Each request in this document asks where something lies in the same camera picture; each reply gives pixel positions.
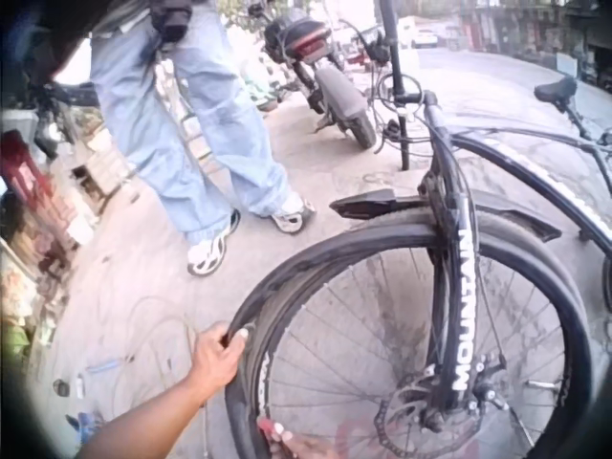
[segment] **kickstand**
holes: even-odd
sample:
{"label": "kickstand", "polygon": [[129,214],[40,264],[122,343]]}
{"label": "kickstand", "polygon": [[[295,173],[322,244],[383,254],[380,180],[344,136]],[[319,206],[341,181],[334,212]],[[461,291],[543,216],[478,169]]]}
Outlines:
{"label": "kickstand", "polygon": [[315,134],[321,129],[325,129],[327,126],[334,125],[334,118],[332,117],[332,113],[328,110],[327,113],[317,122],[317,128],[315,129]]}

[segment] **disc brake rotor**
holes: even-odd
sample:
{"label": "disc brake rotor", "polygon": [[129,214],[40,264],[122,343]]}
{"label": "disc brake rotor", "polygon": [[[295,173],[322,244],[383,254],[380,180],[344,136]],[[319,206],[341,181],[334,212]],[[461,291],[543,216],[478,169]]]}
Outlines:
{"label": "disc brake rotor", "polygon": [[[440,457],[461,448],[480,430],[484,411],[482,408],[477,408],[471,414],[461,411],[446,416],[444,429],[439,433],[422,427],[422,417],[435,379],[435,376],[423,377],[422,374],[408,375],[400,382],[400,388],[381,402],[374,418],[379,443],[399,458]],[[390,428],[395,432],[389,434]],[[397,431],[406,431],[404,438],[407,438],[402,445],[391,438],[392,435],[398,436]]]}

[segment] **shoe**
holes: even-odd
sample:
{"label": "shoe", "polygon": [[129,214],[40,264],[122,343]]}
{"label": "shoe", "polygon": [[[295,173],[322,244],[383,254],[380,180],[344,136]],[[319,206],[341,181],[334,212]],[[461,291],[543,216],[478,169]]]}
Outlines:
{"label": "shoe", "polygon": [[234,209],[229,225],[212,240],[204,240],[187,253],[187,270],[190,274],[205,276],[217,271],[226,256],[226,238],[238,228],[240,212]]}
{"label": "shoe", "polygon": [[306,228],[317,211],[294,191],[287,197],[280,210],[271,215],[278,229],[288,234],[297,234]]}

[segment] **scooter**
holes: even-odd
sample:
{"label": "scooter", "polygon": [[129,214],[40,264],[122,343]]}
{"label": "scooter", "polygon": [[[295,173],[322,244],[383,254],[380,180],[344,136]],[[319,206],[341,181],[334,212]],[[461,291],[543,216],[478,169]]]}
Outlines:
{"label": "scooter", "polygon": [[273,19],[265,3],[250,5],[249,16],[267,24],[266,53],[295,72],[310,108],[324,115],[317,131],[335,124],[342,132],[350,130],[364,150],[372,147],[376,130],[367,116],[367,99],[342,72],[330,27],[298,8]]}

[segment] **light blue jeans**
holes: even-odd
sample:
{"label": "light blue jeans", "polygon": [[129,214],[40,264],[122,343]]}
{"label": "light blue jeans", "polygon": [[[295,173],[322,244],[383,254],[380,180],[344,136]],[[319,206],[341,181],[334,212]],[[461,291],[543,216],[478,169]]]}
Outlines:
{"label": "light blue jeans", "polygon": [[[153,36],[147,17],[126,33],[94,37],[91,78],[119,150],[195,245],[227,226],[231,208],[186,150],[155,90],[153,67],[142,64]],[[213,2],[207,2],[194,7],[189,32],[169,57],[178,77],[187,80],[189,102],[216,160],[229,169],[238,199],[249,211],[269,216],[290,192],[287,173],[272,157],[268,132],[231,53]]]}

